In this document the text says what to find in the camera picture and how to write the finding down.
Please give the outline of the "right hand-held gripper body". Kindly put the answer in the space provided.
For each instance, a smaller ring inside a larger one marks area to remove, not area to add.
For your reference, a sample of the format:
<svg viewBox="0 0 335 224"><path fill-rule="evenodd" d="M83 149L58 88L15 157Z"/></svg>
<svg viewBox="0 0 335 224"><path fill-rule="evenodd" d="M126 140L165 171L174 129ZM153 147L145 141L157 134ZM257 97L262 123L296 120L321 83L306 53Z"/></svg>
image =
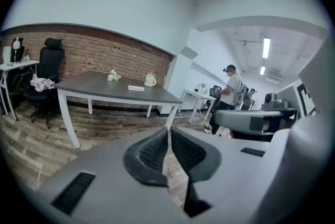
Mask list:
<svg viewBox="0 0 335 224"><path fill-rule="evenodd" d="M290 128L299 119L335 111L335 36L329 35L298 73L298 80L265 96L263 109L279 111L264 118L263 131Z"/></svg>

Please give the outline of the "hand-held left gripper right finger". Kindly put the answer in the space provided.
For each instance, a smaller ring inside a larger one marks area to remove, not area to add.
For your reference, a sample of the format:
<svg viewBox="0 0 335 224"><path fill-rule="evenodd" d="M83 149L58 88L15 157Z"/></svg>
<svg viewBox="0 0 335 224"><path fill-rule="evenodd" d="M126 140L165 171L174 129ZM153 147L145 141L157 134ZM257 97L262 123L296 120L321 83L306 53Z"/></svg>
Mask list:
<svg viewBox="0 0 335 224"><path fill-rule="evenodd" d="M171 147L182 169L188 176L184 211L195 217L211 208L200 199L194 184L209 180L221 164L221 154L213 145L179 129L171 129Z"/></svg>

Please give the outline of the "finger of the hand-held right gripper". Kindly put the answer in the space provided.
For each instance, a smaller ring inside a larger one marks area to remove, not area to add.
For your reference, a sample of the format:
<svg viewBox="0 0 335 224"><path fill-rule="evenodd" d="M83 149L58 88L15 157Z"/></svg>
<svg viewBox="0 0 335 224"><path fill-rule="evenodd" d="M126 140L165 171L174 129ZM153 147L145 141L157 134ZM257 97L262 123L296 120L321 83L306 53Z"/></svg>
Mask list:
<svg viewBox="0 0 335 224"><path fill-rule="evenodd" d="M279 111L261 110L218 110L214 121L230 130L248 135L263 135L264 118L280 117Z"/></svg>

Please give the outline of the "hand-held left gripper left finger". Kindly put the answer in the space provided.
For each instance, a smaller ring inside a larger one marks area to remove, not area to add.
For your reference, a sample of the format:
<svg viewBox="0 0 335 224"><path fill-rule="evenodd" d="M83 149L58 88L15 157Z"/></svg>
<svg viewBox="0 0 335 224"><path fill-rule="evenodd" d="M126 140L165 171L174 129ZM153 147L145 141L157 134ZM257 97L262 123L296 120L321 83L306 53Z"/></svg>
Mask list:
<svg viewBox="0 0 335 224"><path fill-rule="evenodd" d="M167 187L163 163L168 151L166 127L132 144L124 152L123 164L127 172L142 185Z"/></svg>

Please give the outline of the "white flower bouquet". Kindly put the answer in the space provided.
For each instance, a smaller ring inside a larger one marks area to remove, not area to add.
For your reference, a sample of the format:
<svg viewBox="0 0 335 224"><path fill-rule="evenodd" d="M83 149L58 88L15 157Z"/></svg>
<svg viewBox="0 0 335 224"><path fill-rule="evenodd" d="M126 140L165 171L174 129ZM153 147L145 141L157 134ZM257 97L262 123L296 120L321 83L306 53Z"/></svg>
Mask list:
<svg viewBox="0 0 335 224"><path fill-rule="evenodd" d="M114 69L109 71L108 76L107 76L107 80L109 82L111 82L111 81L118 82L120 79L121 79L121 75L119 75Z"/></svg>

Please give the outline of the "dark grey table white legs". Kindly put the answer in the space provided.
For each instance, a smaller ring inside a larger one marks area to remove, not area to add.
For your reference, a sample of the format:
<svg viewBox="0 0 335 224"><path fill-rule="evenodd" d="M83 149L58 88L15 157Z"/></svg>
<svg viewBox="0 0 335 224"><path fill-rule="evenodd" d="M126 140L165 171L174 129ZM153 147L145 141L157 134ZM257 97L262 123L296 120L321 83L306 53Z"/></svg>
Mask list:
<svg viewBox="0 0 335 224"><path fill-rule="evenodd" d="M89 114L93 113L92 101L133 104L145 106L169 106L172 108L165 126L170 128L179 105L183 102L164 89L162 86L147 87L144 91L131 91L129 85L144 86L143 80L122 77L119 81L108 81L107 74L98 71L88 71L67 78L55 85L62 118L74 148L81 147L71 122L67 97L76 97L88 101Z"/></svg>

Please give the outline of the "pink patterned cloth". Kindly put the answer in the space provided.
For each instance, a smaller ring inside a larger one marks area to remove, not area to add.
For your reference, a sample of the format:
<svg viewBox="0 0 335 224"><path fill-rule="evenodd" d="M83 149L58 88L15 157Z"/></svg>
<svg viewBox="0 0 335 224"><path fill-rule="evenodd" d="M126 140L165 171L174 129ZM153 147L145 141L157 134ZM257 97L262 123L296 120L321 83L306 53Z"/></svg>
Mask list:
<svg viewBox="0 0 335 224"><path fill-rule="evenodd" d="M46 89L54 89L55 82L50 79L39 78L36 74L34 74L30 81L30 86L32 86L37 92L43 92Z"/></svg>

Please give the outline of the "black office chair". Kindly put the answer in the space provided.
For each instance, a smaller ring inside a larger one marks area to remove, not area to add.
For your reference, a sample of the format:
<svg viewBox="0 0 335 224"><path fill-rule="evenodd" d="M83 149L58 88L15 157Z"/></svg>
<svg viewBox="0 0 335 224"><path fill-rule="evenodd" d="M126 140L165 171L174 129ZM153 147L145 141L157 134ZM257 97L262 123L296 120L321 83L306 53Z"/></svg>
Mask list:
<svg viewBox="0 0 335 224"><path fill-rule="evenodd" d="M60 67L64 56L65 50L62 48L62 40L47 38L44 42L44 47L40 50L37 72L34 74L39 78L50 79L54 81L56 85L60 81ZM26 101L33 104L37 108L37 111L42 111L44 113L46 127L50 129L49 112L56 106L57 89L55 89L54 86L54 89L46 89L43 92L37 92L30 86L30 81L28 88L24 91L24 98Z"/></svg>

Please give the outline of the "white side desk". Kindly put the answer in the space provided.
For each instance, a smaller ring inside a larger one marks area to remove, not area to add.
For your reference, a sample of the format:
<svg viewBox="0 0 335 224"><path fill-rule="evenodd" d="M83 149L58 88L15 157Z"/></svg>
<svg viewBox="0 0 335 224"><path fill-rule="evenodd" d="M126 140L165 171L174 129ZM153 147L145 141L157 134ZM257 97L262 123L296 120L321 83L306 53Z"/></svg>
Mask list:
<svg viewBox="0 0 335 224"><path fill-rule="evenodd" d="M8 85L7 85L8 72L11 70L25 68L25 67L29 67L31 70L33 70L32 66L35 66L35 73L36 73L38 64L39 64L39 61L37 60L29 60L29 61L23 61L21 63L7 63L7 64L0 65L0 75L1 75L0 76L0 99L4 107L4 112L6 115L8 115L9 111L7 110L5 98L2 92L2 89L4 89L6 93L6 100L8 102L9 109L10 109L10 112L14 120L17 120L17 118L16 118L15 111L12 107L12 103L10 101L10 96L9 96L9 91L8 91Z"/></svg>

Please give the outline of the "white desk lamp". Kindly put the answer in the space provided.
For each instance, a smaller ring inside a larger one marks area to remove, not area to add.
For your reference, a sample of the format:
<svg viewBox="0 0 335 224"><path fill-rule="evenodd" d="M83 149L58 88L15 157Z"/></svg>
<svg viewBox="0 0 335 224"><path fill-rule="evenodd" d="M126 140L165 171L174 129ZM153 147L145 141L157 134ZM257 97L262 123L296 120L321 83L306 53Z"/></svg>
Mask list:
<svg viewBox="0 0 335 224"><path fill-rule="evenodd" d="M21 48L21 40L19 37L16 37L13 42L13 51L14 51L14 62L16 62L17 51Z"/></svg>

